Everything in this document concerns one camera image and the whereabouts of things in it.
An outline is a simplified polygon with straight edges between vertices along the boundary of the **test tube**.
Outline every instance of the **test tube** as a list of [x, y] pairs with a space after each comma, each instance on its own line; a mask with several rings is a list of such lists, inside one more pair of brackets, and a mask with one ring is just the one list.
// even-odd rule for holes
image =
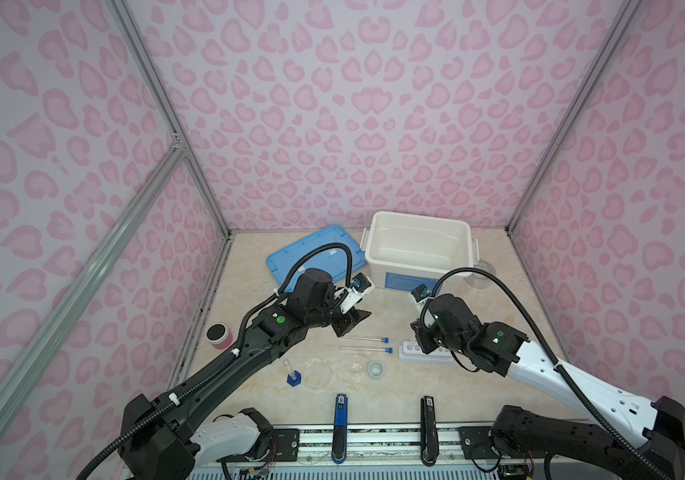
[[369, 352], [393, 353], [393, 349], [389, 346], [347, 346], [347, 345], [340, 345], [340, 350], [366, 350]]
[[350, 340], [372, 340], [374, 342], [383, 342], [383, 343], [387, 343], [389, 341], [386, 336], [349, 336], [349, 335], [345, 335], [345, 337], [343, 337], [343, 338], [350, 339]]
[[284, 366], [286, 367], [286, 371], [289, 372], [289, 374], [290, 374], [290, 379], [296, 380], [296, 379], [297, 379], [297, 371], [293, 370], [293, 369], [290, 367], [290, 363], [291, 363], [291, 362], [289, 361], [289, 359], [284, 360], [283, 363], [284, 363]]

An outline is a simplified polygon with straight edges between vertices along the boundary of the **container handle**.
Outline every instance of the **container handle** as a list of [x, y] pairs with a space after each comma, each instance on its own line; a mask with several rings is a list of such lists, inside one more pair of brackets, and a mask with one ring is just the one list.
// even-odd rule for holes
[[481, 254], [478, 251], [478, 238], [473, 238], [473, 247], [476, 250], [476, 258], [473, 264], [477, 264], [481, 260]]
[[361, 251], [366, 251], [366, 240], [367, 238], [367, 233], [369, 232], [369, 229], [367, 227], [364, 227], [364, 233], [361, 234]]

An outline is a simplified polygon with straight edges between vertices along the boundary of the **clear glass bowl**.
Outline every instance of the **clear glass bowl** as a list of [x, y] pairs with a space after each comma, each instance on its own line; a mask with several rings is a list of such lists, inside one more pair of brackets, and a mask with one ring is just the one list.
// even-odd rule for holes
[[332, 381], [332, 364], [325, 358], [314, 356], [302, 367], [302, 384], [312, 391], [325, 389]]

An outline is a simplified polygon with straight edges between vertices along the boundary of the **aluminum frame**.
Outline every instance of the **aluminum frame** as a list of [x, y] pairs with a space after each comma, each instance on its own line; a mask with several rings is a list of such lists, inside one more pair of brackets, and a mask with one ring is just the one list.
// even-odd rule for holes
[[572, 352], [569, 351], [569, 344], [567, 343], [566, 338], [564, 338], [563, 333], [561, 333], [561, 330], [558, 328], [558, 324], [556, 323], [555, 319], [550, 316], [550, 312], [547, 309], [545, 295], [542, 293], [542, 290], [539, 289], [539, 285], [537, 284], [537, 282], [534, 281], [535, 279], [533, 277], [533, 274], [529, 272], [527, 264], [523, 262], [523, 255], [521, 254], [521, 252], [518, 251], [518, 247], [516, 246], [516, 243], [513, 241], [513, 237], [510, 235], [510, 232], [507, 233], [507, 239], [508, 241], [510, 241], [510, 246], [513, 247], [513, 252], [516, 253], [516, 258], [518, 259], [518, 263], [521, 265], [521, 270], [523, 270], [523, 272], [527, 276], [527, 282], [529, 282], [529, 285], [532, 287], [534, 296], [537, 297], [537, 302], [539, 302], [539, 308], [545, 315], [545, 320], [547, 320], [547, 325], [550, 327], [550, 331], [552, 331], [553, 334], [556, 336], [558, 347], [560, 347], [561, 353], [563, 353], [563, 359], [574, 365], [574, 357], [572, 356]]
[[150, 94], [156, 101], [156, 105], [158, 105], [159, 112], [164, 118], [166, 127], [169, 129], [169, 133], [175, 139], [175, 145], [180, 146], [189, 154], [189, 156], [186, 158], [186, 163], [188, 164], [188, 168], [193, 175], [196, 188], [204, 199], [206, 208], [209, 209], [211, 215], [216, 220], [217, 227], [220, 229], [220, 233], [225, 237], [229, 236], [230, 229], [225, 222], [225, 217], [222, 216], [222, 211], [217, 205], [217, 201], [214, 197], [214, 193], [209, 185], [209, 182], [206, 181], [206, 176], [203, 174], [200, 162], [196, 159], [195, 153], [190, 148], [190, 140], [185, 134], [185, 129], [180, 123], [177, 113], [174, 111], [172, 102], [169, 98], [169, 95], [166, 93], [164, 83], [161, 82], [161, 77], [156, 70], [153, 59], [150, 57], [150, 53], [145, 47], [143, 36], [140, 33], [140, 28], [137, 26], [137, 23], [134, 19], [134, 14], [129, 9], [129, 6], [126, 5], [124, 0], [103, 1], [108, 10], [110, 10], [110, 14], [113, 17], [116, 27], [124, 37], [124, 41], [126, 42], [126, 45], [132, 54], [132, 58], [134, 58], [136, 66], [140, 70], [143, 80], [145, 80], [145, 83], [148, 85]]
[[129, 202], [84, 270], [4, 377], [0, 385], [0, 440], [186, 155], [179, 146], [166, 152], [151, 178]]
[[193, 321], [188, 326], [188, 331], [185, 334], [185, 341], [180, 349], [180, 354], [177, 356], [177, 361], [174, 365], [174, 370], [170, 376], [169, 383], [166, 388], [172, 388], [179, 385], [184, 379], [188, 378], [190, 370], [193, 368], [198, 345], [201, 343], [201, 333], [206, 321], [209, 319], [209, 314], [212, 311], [214, 304], [214, 296], [217, 293], [217, 288], [220, 286], [222, 273], [225, 271], [225, 263], [230, 254], [230, 248], [233, 245], [232, 238], [226, 238], [222, 242], [220, 251], [217, 254], [216, 264], [213, 266], [209, 279], [206, 281], [204, 293], [198, 306], [198, 313]]
[[569, 104], [567, 113], [563, 116], [563, 120], [561, 120], [556, 133], [553, 135], [553, 139], [550, 140], [543, 154], [542, 161], [539, 162], [534, 175], [529, 181], [529, 185], [523, 191], [520, 203], [513, 212], [513, 216], [510, 217], [510, 222], [505, 227], [509, 234], [514, 234], [520, 226], [521, 220], [527, 213], [534, 195], [539, 191], [545, 175], [558, 158], [558, 153], [561, 151], [564, 140], [572, 132], [581, 114], [586, 110], [589, 100], [598, 89], [603, 76], [609, 70], [614, 58], [625, 42], [630, 28], [638, 18], [643, 4], [644, 0], [625, 0], [619, 8], [619, 12], [617, 12], [612, 25], [609, 27], [603, 43], [588, 67], [585, 79], [579, 85], [574, 100]]

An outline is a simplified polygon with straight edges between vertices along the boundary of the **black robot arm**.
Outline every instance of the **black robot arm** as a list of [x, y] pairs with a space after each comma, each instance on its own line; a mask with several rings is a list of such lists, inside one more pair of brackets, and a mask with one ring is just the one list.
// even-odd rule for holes
[[[351, 283], [358, 285], [352, 288], [360, 291], [371, 285], [364, 274], [358, 274]], [[322, 270], [308, 269], [300, 275], [286, 304], [274, 303], [258, 313], [246, 329], [242, 348], [235, 360], [214, 379], [205, 382], [195, 395], [181, 402], [178, 408], [164, 413], [155, 425], [129, 438], [119, 448], [121, 458], [132, 473], [141, 480], [187, 478], [200, 448], [190, 439], [222, 400], [262, 367], [303, 341], [309, 329], [331, 326], [337, 336], [343, 336], [371, 314], [355, 307], [342, 313], [338, 301], [340, 295], [335, 297], [335, 292], [332, 277]], [[151, 414], [161, 398], [179, 397], [190, 385], [212, 376], [229, 354], [222, 353], [195, 375], [152, 402], [142, 395], [132, 400], [124, 409], [122, 432]]]
[[456, 269], [488, 276], [508, 294], [532, 327], [539, 344], [502, 322], [481, 323], [461, 298], [436, 298], [425, 285], [411, 292], [420, 317], [411, 324], [425, 353], [443, 346], [472, 360], [485, 372], [527, 383], [591, 418], [598, 425], [546, 418], [505, 406], [490, 431], [499, 453], [520, 456], [548, 452], [592, 463], [627, 480], [683, 480], [685, 408], [662, 397], [656, 402], [618, 389], [558, 359], [515, 295], [495, 276], [475, 268]]

